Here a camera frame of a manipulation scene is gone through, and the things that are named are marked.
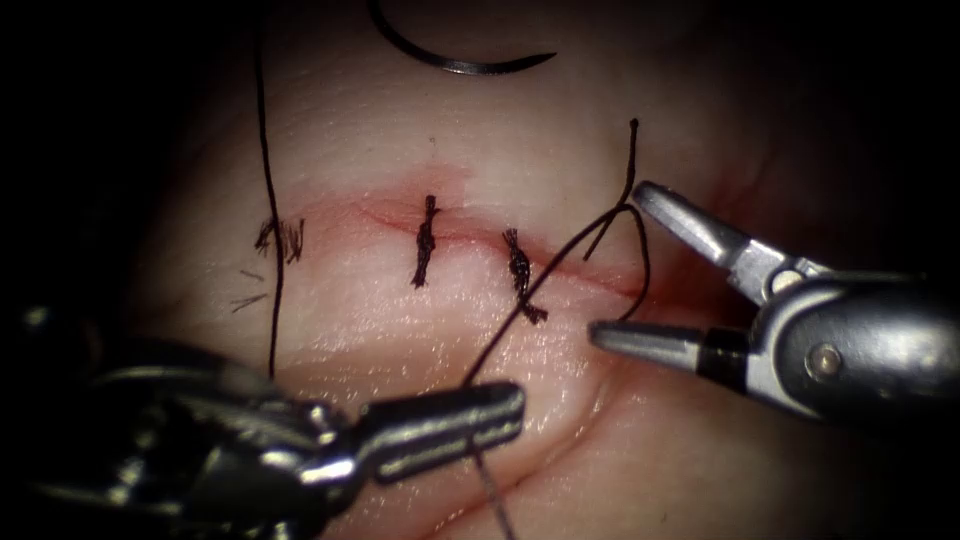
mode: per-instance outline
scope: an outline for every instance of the skin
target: skin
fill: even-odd
[[[264,51],[267,133],[281,218],[305,219],[285,267],[276,380],[355,414],[371,399],[456,385],[512,307],[516,227],[533,275],[623,188],[628,121],[637,178],[830,265],[883,261],[896,204],[842,107],[773,41],[709,5],[569,3],[541,10],[385,2],[402,34],[457,58],[557,51],[490,78],[404,56],[362,2],[274,8]],[[266,371],[272,251],[249,36],[225,42],[195,104],[131,289],[137,333]],[[871,185],[874,205],[857,204]],[[423,200],[437,248],[414,289]],[[840,209],[846,219],[824,216]],[[720,272],[649,226],[652,289],[635,319],[745,325]],[[840,238],[824,245],[822,238]],[[575,253],[582,254],[584,244]],[[263,282],[241,273],[255,273]],[[518,319],[480,380],[524,385],[515,443],[488,454],[520,538],[822,537],[882,526],[890,462],[874,442],[692,377],[592,349],[585,325],[641,283],[636,230],[618,220]],[[270,293],[232,313],[232,301]],[[496,538],[469,463],[368,486],[325,538]]]

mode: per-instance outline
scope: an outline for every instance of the surgical instrument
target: surgical instrument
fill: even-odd
[[[525,394],[510,382],[368,403],[350,423],[193,347],[113,349],[81,390],[57,397],[59,417],[21,458],[28,497],[63,532],[313,538],[368,479],[437,469],[523,427]]]
[[[808,418],[868,429],[955,418],[960,308],[923,276],[839,272],[791,256],[643,182],[639,208],[759,308],[749,331],[596,321],[601,349],[695,373]]]

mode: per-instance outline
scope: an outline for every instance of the pivot screw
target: pivot screw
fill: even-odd
[[[843,358],[836,347],[829,343],[822,343],[810,349],[806,359],[807,373],[811,377],[822,381],[836,377],[843,366]]]

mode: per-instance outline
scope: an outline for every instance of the curved needle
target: curved needle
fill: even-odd
[[[383,37],[387,38],[387,41],[392,43],[394,47],[425,64],[452,73],[459,73],[461,75],[506,75],[508,73],[516,73],[532,68],[557,55],[557,53],[535,54],[517,58],[516,60],[493,64],[479,64],[475,62],[465,62],[463,60],[454,60],[453,58],[440,56],[439,54],[423,49],[397,33],[397,31],[390,26],[390,23],[387,22],[386,17],[383,16],[383,12],[380,10],[379,0],[367,0],[367,8],[370,10],[370,17],[373,19],[377,29],[380,30]]]

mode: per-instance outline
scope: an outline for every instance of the forceps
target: forceps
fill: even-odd
[[[759,312],[748,331],[595,321],[591,343],[705,377],[804,417],[906,426],[956,414],[960,309],[922,276],[839,272],[724,223],[652,182],[640,210]]]

